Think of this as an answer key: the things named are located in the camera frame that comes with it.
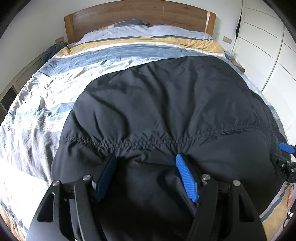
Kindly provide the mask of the black puffer coat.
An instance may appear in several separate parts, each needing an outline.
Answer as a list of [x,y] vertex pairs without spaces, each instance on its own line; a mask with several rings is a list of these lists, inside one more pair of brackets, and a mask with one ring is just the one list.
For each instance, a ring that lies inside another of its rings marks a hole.
[[185,240],[197,207],[177,154],[218,181],[241,181],[262,213],[285,181],[270,159],[282,141],[269,107],[227,63],[165,59],[90,82],[67,117],[51,173],[72,182],[114,153],[111,183],[93,213],[107,239]]

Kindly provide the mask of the striped duvet cover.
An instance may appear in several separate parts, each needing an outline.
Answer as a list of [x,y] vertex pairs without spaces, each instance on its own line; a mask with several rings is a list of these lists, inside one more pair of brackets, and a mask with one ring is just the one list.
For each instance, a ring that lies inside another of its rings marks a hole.
[[70,45],[50,58],[10,104],[1,123],[1,216],[12,233],[26,238],[37,202],[52,180],[50,166],[66,118],[93,79],[169,58],[213,56],[226,61],[214,40],[161,43],[157,37],[108,39]]

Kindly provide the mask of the wooden nightstand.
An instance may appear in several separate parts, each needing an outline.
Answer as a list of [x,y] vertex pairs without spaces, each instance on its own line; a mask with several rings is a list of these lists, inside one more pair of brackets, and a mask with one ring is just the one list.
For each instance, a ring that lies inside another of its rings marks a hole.
[[243,68],[235,59],[230,58],[229,59],[231,63],[236,66],[242,73],[245,73],[245,68]]

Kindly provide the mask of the items on nightstand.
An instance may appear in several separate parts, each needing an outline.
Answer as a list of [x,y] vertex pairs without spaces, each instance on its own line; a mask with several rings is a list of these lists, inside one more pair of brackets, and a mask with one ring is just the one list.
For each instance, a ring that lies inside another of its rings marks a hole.
[[228,60],[235,60],[237,58],[237,53],[235,51],[225,51],[225,57]]

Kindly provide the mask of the low white shelf unit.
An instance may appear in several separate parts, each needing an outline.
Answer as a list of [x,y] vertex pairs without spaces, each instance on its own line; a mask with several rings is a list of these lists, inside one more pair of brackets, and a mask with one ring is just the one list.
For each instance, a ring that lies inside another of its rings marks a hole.
[[40,68],[43,53],[26,65],[1,92],[1,123],[14,99],[31,76]]

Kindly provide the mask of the light blue pillow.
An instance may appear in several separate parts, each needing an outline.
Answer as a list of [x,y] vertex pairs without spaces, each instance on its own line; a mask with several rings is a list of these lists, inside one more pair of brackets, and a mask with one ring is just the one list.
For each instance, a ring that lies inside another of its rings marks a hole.
[[102,40],[124,39],[128,37],[181,37],[196,40],[213,40],[207,33],[190,31],[171,25],[129,25],[86,33],[75,45]]

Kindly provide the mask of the teal cloth on shelf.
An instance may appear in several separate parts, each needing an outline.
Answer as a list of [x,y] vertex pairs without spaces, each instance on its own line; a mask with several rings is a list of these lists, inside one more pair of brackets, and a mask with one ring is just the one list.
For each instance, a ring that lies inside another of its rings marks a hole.
[[41,56],[40,65],[43,66],[49,59],[57,54],[61,49],[68,45],[67,42],[56,43],[50,46]]

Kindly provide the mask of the wooden headboard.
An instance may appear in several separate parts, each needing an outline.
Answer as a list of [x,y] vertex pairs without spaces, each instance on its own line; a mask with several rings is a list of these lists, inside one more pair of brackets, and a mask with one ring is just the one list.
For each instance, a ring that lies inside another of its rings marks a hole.
[[74,43],[93,30],[130,19],[151,25],[173,25],[213,36],[216,14],[173,1],[114,1],[82,9],[64,17],[68,42]]

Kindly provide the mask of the beige wall switch right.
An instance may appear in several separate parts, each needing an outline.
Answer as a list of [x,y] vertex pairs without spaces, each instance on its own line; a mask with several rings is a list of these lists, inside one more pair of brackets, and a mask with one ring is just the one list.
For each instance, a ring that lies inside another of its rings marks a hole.
[[222,41],[223,41],[223,42],[226,42],[226,43],[228,43],[228,44],[231,44],[231,43],[232,43],[232,39],[230,39],[230,38],[228,38],[228,37],[226,37],[226,36],[223,37]]

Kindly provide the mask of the beige wall switch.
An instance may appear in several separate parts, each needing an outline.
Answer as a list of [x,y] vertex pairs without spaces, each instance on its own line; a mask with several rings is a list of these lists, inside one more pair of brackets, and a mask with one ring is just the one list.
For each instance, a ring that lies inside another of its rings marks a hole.
[[226,36],[223,37],[222,41],[223,41],[223,42],[226,42],[226,43],[228,43],[228,44],[231,44],[231,43],[232,43],[232,39],[230,39],[230,38],[228,38],[228,37],[226,37]]
[[58,39],[55,40],[55,43],[62,43],[64,42],[64,37],[59,37]]

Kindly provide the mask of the beige wall switch left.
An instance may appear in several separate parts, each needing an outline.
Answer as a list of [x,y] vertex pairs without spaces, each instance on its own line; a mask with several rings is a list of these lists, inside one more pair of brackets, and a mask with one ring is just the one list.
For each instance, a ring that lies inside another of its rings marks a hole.
[[55,40],[55,43],[62,43],[64,42],[64,37],[59,37],[58,39]]

